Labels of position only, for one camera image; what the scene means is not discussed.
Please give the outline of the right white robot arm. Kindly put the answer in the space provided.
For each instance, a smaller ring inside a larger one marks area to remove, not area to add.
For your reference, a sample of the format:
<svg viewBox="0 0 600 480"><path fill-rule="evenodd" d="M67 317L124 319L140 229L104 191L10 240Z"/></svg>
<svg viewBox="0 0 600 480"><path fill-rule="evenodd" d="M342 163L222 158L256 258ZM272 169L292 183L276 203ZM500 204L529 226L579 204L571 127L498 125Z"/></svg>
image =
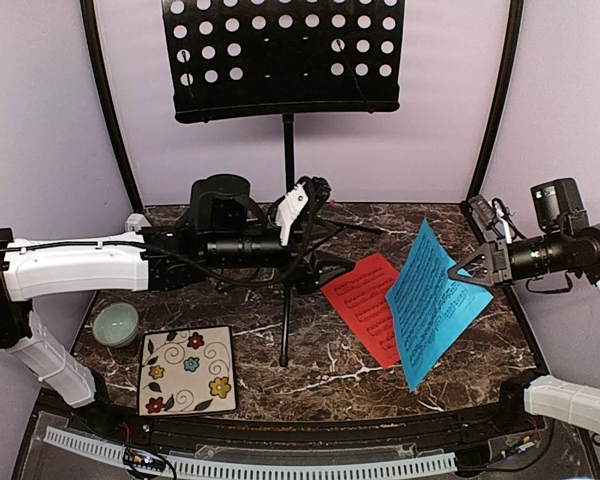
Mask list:
<svg viewBox="0 0 600 480"><path fill-rule="evenodd" d="M451 267L452 280L519 286L548 365L504 382L490 424L514 432L530 415L600 436L600 222L590 223L577 183L561 178L530 190L540 235L482 243Z"/></svg>

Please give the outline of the blue sheet music page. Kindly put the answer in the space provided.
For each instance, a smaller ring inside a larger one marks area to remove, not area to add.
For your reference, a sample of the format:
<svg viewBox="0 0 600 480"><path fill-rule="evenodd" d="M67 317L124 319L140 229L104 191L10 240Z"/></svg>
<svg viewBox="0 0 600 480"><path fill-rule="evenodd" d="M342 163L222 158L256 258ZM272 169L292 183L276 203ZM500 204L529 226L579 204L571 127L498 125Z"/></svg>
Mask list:
<svg viewBox="0 0 600 480"><path fill-rule="evenodd" d="M484 287L450 279L448 270L455 265L424 221L405 265L386 294L411 392L493 300Z"/></svg>

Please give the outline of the black perforated music stand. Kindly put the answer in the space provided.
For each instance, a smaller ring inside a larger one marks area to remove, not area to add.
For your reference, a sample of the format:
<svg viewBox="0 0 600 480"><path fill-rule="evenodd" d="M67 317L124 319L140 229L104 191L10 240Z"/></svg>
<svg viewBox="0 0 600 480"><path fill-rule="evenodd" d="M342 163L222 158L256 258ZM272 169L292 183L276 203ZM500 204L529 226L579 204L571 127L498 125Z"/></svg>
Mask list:
<svg viewBox="0 0 600 480"><path fill-rule="evenodd" d="M299 113L393 112L404 5L400 1L166 1L162 5L182 124L278 115L283 121L286 194L294 174ZM342 225L321 219L327 238ZM319 290L353 270L313 235L317 283L282 286L285 297Z"/></svg>

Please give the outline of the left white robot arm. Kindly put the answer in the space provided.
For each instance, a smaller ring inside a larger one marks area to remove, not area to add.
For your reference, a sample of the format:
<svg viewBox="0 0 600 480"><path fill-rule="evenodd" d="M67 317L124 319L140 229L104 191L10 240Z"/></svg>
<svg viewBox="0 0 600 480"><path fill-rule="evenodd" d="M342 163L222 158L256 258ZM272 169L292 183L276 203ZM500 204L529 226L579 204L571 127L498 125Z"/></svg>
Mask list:
<svg viewBox="0 0 600 480"><path fill-rule="evenodd" d="M121 427L103 377L77 361L46 329L39 298L120 290L168 292L233 269L271 268L289 284L305 272L314 222L328 182L304 176L269 209L247 179L216 174L194 182L174 224L92 239L32 241L0 229L0 350L20 360L100 436Z"/></svg>

